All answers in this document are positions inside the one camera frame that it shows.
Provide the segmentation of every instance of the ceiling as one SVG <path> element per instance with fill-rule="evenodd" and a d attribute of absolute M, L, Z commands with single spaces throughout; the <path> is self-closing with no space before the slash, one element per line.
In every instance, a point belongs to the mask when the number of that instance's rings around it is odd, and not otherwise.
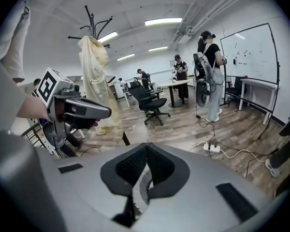
<path fill-rule="evenodd" d="M 31 25 L 26 38 L 25 73 L 45 71 L 45 67 L 59 68 L 79 66 L 78 40 L 68 36 L 89 35 L 89 19 L 84 6 L 94 14 L 95 22 L 113 20 L 101 33 L 101 37 L 114 31 L 118 36 L 106 44 L 110 64 L 129 54 L 148 54 L 148 49 L 169 46 L 177 49 L 177 41 L 183 33 L 194 34 L 195 26 L 221 0 L 29 0 Z M 181 17 L 181 24 L 145 26 L 146 20 Z M 81 69 L 67 73 L 81 74 Z"/>

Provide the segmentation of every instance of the beige cloth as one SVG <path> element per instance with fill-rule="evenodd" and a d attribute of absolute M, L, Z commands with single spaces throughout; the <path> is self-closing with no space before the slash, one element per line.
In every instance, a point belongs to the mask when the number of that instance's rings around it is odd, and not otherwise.
<path fill-rule="evenodd" d="M 80 60 L 84 77 L 86 97 L 94 102 L 111 108 L 112 115 L 102 119 L 96 127 L 98 134 L 114 133 L 123 136 L 123 125 L 116 99 L 105 79 L 103 68 L 108 64 L 108 55 L 103 45 L 97 40 L 85 36 L 78 45 L 82 49 Z"/>

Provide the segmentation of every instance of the black shirt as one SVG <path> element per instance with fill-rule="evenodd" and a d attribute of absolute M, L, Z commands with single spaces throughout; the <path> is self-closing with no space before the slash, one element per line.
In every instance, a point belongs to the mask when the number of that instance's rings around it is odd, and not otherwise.
<path fill-rule="evenodd" d="M 148 86 L 148 79 L 147 79 L 147 74 L 146 72 L 142 72 L 142 83 L 143 83 L 143 86 Z"/>
<path fill-rule="evenodd" d="M 208 60 L 208 62 L 209 62 L 209 64 L 210 64 L 211 66 L 214 65 L 214 61 L 215 61 L 215 59 L 216 59 L 216 57 L 215 57 L 215 53 L 216 53 L 217 51 L 220 51 L 218 45 L 216 45 L 216 44 L 211 44 L 211 45 L 208 47 L 207 51 L 205 52 L 205 56 L 207 57 L 207 60 Z M 217 62 L 215 62 L 215 67 L 216 67 L 216 68 L 220 68 L 220 66 L 217 64 Z"/>
<path fill-rule="evenodd" d="M 186 62 L 183 62 L 181 61 L 180 64 L 176 63 L 174 65 L 174 68 L 178 69 L 180 67 L 183 68 L 183 70 L 185 69 L 185 65 L 186 65 Z M 178 73 L 176 74 L 176 77 L 177 77 L 177 80 L 187 80 L 187 73 L 186 72 L 182 72 L 182 73 Z"/>

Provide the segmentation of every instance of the round table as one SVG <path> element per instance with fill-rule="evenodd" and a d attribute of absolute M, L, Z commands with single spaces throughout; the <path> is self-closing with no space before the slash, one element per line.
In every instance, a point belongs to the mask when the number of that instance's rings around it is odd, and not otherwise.
<path fill-rule="evenodd" d="M 185 105 L 185 100 L 184 100 L 184 89 L 182 88 L 182 101 L 174 101 L 174 95 L 173 95 L 173 86 L 177 85 L 183 85 L 187 84 L 190 80 L 180 80 L 176 81 L 175 83 L 169 82 L 169 83 L 164 83 L 162 85 L 159 85 L 159 87 L 169 87 L 170 90 L 170 96 L 171 96 L 171 103 L 169 104 L 169 107 L 181 107 Z"/>

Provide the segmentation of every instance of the woman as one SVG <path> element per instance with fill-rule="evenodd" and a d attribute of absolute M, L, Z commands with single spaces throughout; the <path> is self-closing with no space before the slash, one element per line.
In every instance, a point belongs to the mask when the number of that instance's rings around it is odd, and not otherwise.
<path fill-rule="evenodd" d="M 188 72 L 187 64 L 182 61 L 179 55 L 175 55 L 174 59 L 176 61 L 174 68 L 177 71 L 177 74 L 176 74 L 177 81 L 187 80 L 187 72 Z M 189 97 L 187 83 L 178 85 L 177 87 L 178 87 L 178 96 L 179 96 L 178 99 L 181 100 L 184 98 L 184 100 L 187 100 Z"/>
<path fill-rule="evenodd" d="M 219 120 L 219 114 L 222 113 L 222 109 L 219 108 L 222 98 L 224 75 L 220 70 L 220 65 L 227 64 L 226 59 L 221 58 L 221 53 L 218 45 L 213 43 L 213 39 L 216 36 L 209 31 L 204 31 L 200 35 L 198 42 L 198 52 L 205 52 L 209 64 L 214 67 L 214 72 L 210 75 L 207 73 L 206 81 L 210 85 L 210 96 L 208 103 L 208 122 L 217 122 Z"/>

